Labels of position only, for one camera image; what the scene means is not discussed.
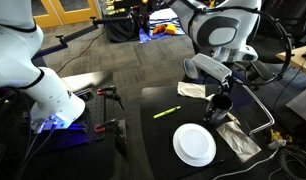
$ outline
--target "door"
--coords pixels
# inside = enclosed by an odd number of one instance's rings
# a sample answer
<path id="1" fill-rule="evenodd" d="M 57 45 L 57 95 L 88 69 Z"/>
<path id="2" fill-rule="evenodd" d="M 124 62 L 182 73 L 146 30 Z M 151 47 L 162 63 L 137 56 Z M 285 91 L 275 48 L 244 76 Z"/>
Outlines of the door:
<path id="1" fill-rule="evenodd" d="M 41 28 L 63 25 L 48 0 L 32 0 L 32 12 L 35 22 Z"/>
<path id="2" fill-rule="evenodd" d="M 41 28 L 90 21 L 99 16 L 97 0 L 32 0 L 32 11 Z"/>
<path id="3" fill-rule="evenodd" d="M 63 24 L 90 21 L 91 16 L 99 18 L 96 0 L 49 0 Z"/>

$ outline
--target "metal rod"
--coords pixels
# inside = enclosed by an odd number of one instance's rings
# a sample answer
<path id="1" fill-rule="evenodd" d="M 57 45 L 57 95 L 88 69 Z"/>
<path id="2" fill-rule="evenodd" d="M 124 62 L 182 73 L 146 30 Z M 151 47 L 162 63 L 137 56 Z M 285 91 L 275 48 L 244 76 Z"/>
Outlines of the metal rod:
<path id="1" fill-rule="evenodd" d="M 96 29 L 98 29 L 98 25 L 99 24 L 110 24 L 110 23 L 119 23 L 119 22 L 127 22 L 127 21 L 132 21 L 132 17 L 128 16 L 128 17 L 112 17 L 112 18 L 107 18 L 107 19 L 100 19 L 100 20 L 95 20 L 94 17 L 91 17 L 93 25 L 86 27 L 82 30 L 79 30 L 73 34 L 70 34 L 68 36 L 62 36 L 60 38 L 60 43 L 59 45 L 55 45 L 52 47 L 49 47 L 47 49 L 44 50 L 40 50 L 39 52 L 37 52 L 35 54 L 35 56 L 32 59 L 36 59 L 36 58 L 40 58 L 43 56 L 46 56 L 48 54 L 52 54 L 54 52 L 60 51 L 62 49 L 65 49 L 67 47 L 69 47 L 67 45 L 67 42 L 72 41 L 78 37 L 84 36 L 85 34 L 88 34 Z"/>
<path id="2" fill-rule="evenodd" d="M 243 83 L 241 80 L 236 79 L 237 82 L 239 83 Z M 264 104 L 256 97 L 256 95 L 250 90 L 249 87 L 247 87 L 246 85 L 242 85 L 243 88 L 253 97 L 253 99 L 257 102 L 257 104 L 261 107 L 261 109 L 264 111 L 264 113 L 267 115 L 267 117 L 270 119 L 270 121 L 258 128 L 255 128 L 253 130 L 251 130 L 248 135 L 251 136 L 252 134 L 255 134 L 259 131 L 262 131 L 265 128 L 268 128 L 270 126 L 272 126 L 275 123 L 275 120 L 272 116 L 272 114 L 269 112 L 269 110 L 266 109 L 266 107 L 264 106 Z"/>

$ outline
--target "pen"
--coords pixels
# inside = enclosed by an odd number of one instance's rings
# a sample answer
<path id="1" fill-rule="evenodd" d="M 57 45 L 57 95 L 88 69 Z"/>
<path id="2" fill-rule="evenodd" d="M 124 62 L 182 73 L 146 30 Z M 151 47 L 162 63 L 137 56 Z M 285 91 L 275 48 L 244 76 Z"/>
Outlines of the pen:
<path id="1" fill-rule="evenodd" d="M 171 112 L 174 112 L 174 111 L 176 111 L 176 110 L 178 110 L 178 109 L 180 109 L 180 108 L 181 108 L 181 106 L 174 107 L 174 108 L 172 108 L 172 109 L 169 109 L 169 110 L 166 110 L 166 111 L 164 111 L 164 112 L 161 112 L 161 113 L 159 113 L 159 114 L 157 114 L 157 115 L 154 115 L 153 118 L 156 119 L 156 118 L 162 117 L 162 116 L 167 115 L 167 114 L 169 114 L 169 113 L 171 113 Z"/>

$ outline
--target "black cable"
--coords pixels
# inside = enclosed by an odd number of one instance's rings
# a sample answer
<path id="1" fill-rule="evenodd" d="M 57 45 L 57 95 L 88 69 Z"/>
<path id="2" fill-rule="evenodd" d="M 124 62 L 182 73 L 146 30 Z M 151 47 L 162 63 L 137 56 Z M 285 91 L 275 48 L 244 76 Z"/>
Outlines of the black cable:
<path id="1" fill-rule="evenodd" d="M 306 180 L 300 177 L 297 177 L 293 172 L 291 171 L 290 168 L 288 167 L 288 163 L 289 162 L 298 162 L 302 165 L 302 168 L 304 170 L 306 170 L 306 155 L 303 153 L 296 153 L 287 149 L 282 149 L 280 152 L 280 156 L 279 156 L 279 164 L 281 166 L 281 168 L 273 171 L 270 175 L 269 175 L 269 180 L 271 179 L 272 175 L 275 174 L 276 172 L 280 171 L 280 170 L 284 170 L 284 172 L 286 173 L 287 177 L 291 180 Z"/>
<path id="2" fill-rule="evenodd" d="M 236 9 L 236 10 L 244 10 L 253 14 L 259 14 L 262 15 L 264 17 L 266 17 L 267 19 L 269 19 L 269 21 L 271 21 L 273 23 L 273 26 L 275 27 L 275 29 L 282 35 L 282 39 L 285 41 L 285 61 L 284 64 L 280 70 L 280 72 L 272 77 L 271 79 L 262 82 L 262 83 L 241 83 L 241 82 L 237 82 L 237 80 L 235 78 L 232 77 L 233 82 L 234 83 L 238 83 L 238 84 L 242 84 L 242 85 L 246 85 L 246 86 L 263 86 L 266 85 L 268 83 L 271 83 L 273 81 L 275 81 L 277 78 L 279 78 L 287 69 L 287 67 L 290 64 L 291 61 L 291 50 L 292 50 L 292 44 L 289 38 L 289 35 L 287 34 L 287 32 L 285 31 L 284 27 L 279 23 L 278 19 L 275 19 L 273 16 L 262 12 L 262 11 L 258 11 L 257 9 L 251 9 L 251 8 L 246 8 L 246 7 L 240 7 L 240 6 L 231 6 L 231 7 L 217 7 L 217 8 L 211 8 L 211 9 L 201 9 L 200 13 L 202 14 L 207 14 L 207 13 L 213 13 L 213 12 L 222 12 L 222 11 L 226 11 L 226 10 L 230 10 L 230 9 Z"/>
<path id="3" fill-rule="evenodd" d="M 248 77 L 247 77 L 247 70 L 246 70 L 246 68 L 244 68 L 242 65 L 239 65 L 239 64 L 237 64 L 237 63 L 235 63 L 235 65 L 237 65 L 238 68 L 240 68 L 242 71 L 244 71 L 245 80 L 246 80 L 248 83 L 252 83 L 252 82 L 248 79 Z M 293 66 L 289 66 L 289 67 L 284 71 L 284 73 L 287 72 L 288 70 L 292 69 L 292 68 L 293 68 Z"/>
<path id="4" fill-rule="evenodd" d="M 257 31 L 259 30 L 260 27 L 260 21 L 261 21 L 261 16 L 259 16 L 256 20 L 256 24 L 253 28 L 253 30 L 251 31 L 251 34 L 249 34 L 249 36 L 246 39 L 246 44 L 249 45 L 255 38 Z"/>
<path id="5" fill-rule="evenodd" d="M 13 91 L 7 92 L 6 94 L 4 94 L 4 95 L 1 97 L 0 103 L 1 103 L 2 101 L 5 101 L 7 98 L 11 97 L 12 95 L 14 95 L 14 92 L 13 92 Z"/>
<path id="6" fill-rule="evenodd" d="M 137 15 L 135 15 L 133 11 L 130 14 L 131 14 L 132 18 L 134 19 L 137 27 L 141 28 L 141 23 L 139 22 L 139 19 L 137 18 Z"/>
<path id="7" fill-rule="evenodd" d="M 96 37 L 91 41 L 91 43 L 88 45 L 88 47 L 87 47 L 81 54 L 79 54 L 78 56 L 76 56 L 76 57 L 74 57 L 74 58 L 68 60 L 68 61 L 67 61 L 67 62 L 66 62 L 57 72 L 56 72 L 56 73 L 57 73 L 57 74 L 60 73 L 60 72 L 64 69 L 64 67 L 65 67 L 67 64 L 69 64 L 69 63 L 72 62 L 73 60 L 75 60 L 75 59 L 81 57 L 81 56 L 91 47 L 91 45 L 93 44 L 93 42 L 94 42 L 97 38 L 99 38 L 100 36 L 102 36 L 104 33 L 105 33 L 105 30 L 104 30 L 101 34 L 99 34 L 98 36 L 96 36 Z"/>
<path id="8" fill-rule="evenodd" d="M 277 104 L 277 101 L 280 99 L 280 97 L 282 96 L 284 90 L 291 84 L 291 82 L 296 78 L 296 76 L 301 72 L 303 66 L 304 66 L 304 63 L 306 62 L 306 59 L 304 60 L 304 62 L 302 63 L 300 69 L 297 71 L 297 73 L 294 75 L 294 77 L 284 86 L 284 88 L 282 89 L 282 91 L 280 92 L 280 94 L 278 95 L 278 97 L 276 98 L 275 102 L 274 102 L 274 105 L 273 105 L 273 108 L 272 108 L 272 111 L 275 110 L 275 106 Z"/>
<path id="9" fill-rule="evenodd" d="M 36 150 L 31 154 L 30 157 L 28 157 L 28 159 L 25 161 L 25 163 L 19 167 L 19 171 L 17 173 L 17 177 L 16 180 L 20 180 L 22 177 L 22 174 L 24 172 L 25 167 L 27 166 L 27 164 L 30 162 L 30 160 L 32 159 L 32 157 L 44 146 L 44 144 L 50 139 L 51 135 L 53 134 L 54 130 L 55 130 L 56 124 L 53 124 L 50 130 L 49 135 L 46 137 L 46 139 L 40 144 L 40 146 L 38 148 L 36 148 Z"/>
<path id="10" fill-rule="evenodd" d="M 31 142 L 31 140 L 32 140 L 32 130 L 31 130 L 30 127 L 31 127 L 32 117 L 31 117 L 31 113 L 30 113 L 30 111 L 31 111 L 30 105 L 29 105 L 26 97 L 18 89 L 12 88 L 12 90 L 21 97 L 22 101 L 26 105 L 27 113 L 28 113 L 28 126 L 29 126 L 28 127 L 28 131 L 29 131 L 28 134 L 29 134 L 29 138 L 28 138 L 28 143 L 27 143 L 27 147 L 26 147 L 26 151 L 25 151 L 25 156 L 22 158 L 22 160 L 20 162 L 20 165 L 19 165 L 19 167 L 22 167 L 24 165 L 25 161 L 27 160 L 27 157 L 30 154 L 30 152 L 32 150 L 32 147 L 34 146 L 34 143 L 35 143 L 35 141 L 38 137 L 38 134 L 35 136 L 35 138 Z"/>

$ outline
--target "crumpled paper towel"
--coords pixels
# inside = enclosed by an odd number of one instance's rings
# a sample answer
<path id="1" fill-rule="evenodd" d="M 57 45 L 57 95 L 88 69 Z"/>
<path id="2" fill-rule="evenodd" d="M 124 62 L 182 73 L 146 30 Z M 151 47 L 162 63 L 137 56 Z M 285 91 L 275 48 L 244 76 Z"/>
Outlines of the crumpled paper towel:
<path id="1" fill-rule="evenodd" d="M 205 86 L 200 84 L 178 82 L 177 93 L 181 96 L 205 99 Z"/>
<path id="2" fill-rule="evenodd" d="M 238 155 L 242 163 L 261 151 L 261 148 L 249 138 L 234 122 L 224 123 L 217 132 Z"/>

